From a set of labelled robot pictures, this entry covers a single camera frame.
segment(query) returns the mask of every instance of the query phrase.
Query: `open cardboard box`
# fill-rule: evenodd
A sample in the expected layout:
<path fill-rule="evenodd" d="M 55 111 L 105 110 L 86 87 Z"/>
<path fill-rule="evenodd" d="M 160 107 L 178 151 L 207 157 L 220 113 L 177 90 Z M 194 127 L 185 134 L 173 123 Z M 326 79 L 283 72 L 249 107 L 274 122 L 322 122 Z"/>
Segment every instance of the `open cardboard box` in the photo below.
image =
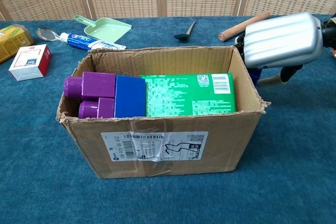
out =
<path fill-rule="evenodd" d="M 99 178 L 228 172 L 234 170 L 267 103 L 255 89 L 235 47 L 93 50 L 73 72 L 141 74 L 223 73 L 234 76 L 237 112 L 170 118 L 78 119 L 79 100 L 62 95 L 57 121 L 67 129 Z M 113 161 L 102 132 L 208 132 L 200 160 Z"/>

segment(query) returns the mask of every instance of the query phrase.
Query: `green dustpan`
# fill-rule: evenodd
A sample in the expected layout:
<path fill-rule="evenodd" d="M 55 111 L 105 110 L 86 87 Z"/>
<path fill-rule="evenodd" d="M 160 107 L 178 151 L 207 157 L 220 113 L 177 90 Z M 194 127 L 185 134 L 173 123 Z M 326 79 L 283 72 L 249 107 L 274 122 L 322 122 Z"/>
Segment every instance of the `green dustpan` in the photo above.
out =
<path fill-rule="evenodd" d="M 125 33 L 127 33 L 132 26 L 111 18 L 99 18 L 92 21 L 80 15 L 75 15 L 75 20 L 87 25 L 84 32 L 96 39 L 101 39 L 109 43 L 116 42 Z"/>

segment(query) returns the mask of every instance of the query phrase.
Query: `red and white box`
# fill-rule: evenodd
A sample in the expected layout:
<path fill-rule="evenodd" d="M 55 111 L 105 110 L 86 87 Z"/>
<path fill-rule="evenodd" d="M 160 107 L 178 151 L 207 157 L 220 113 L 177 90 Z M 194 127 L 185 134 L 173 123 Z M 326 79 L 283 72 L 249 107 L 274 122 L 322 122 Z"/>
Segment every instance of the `red and white box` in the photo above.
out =
<path fill-rule="evenodd" d="M 44 77 L 50 58 L 51 52 L 46 44 L 20 47 L 9 71 L 17 81 Z"/>

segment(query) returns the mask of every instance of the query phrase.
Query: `green box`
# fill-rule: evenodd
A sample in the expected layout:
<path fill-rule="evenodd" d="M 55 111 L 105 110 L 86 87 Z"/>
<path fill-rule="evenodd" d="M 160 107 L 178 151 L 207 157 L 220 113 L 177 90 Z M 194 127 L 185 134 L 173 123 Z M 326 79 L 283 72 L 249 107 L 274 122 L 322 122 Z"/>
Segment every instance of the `green box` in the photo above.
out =
<path fill-rule="evenodd" d="M 236 112 L 232 73 L 141 77 L 146 81 L 146 116 Z"/>

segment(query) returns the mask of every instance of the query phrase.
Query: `toothpaste tube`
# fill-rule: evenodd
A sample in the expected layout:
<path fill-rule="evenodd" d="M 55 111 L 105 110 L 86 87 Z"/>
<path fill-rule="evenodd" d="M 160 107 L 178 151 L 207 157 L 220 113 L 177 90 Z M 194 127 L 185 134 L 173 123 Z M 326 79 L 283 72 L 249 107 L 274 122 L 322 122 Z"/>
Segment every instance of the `toothpaste tube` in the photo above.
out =
<path fill-rule="evenodd" d="M 93 50 L 93 49 L 114 49 L 114 50 L 124 50 L 126 46 L 107 43 L 103 40 L 93 39 L 77 34 L 67 34 L 61 33 L 60 40 L 67 43 L 68 45 L 82 49 L 82 50 Z"/>

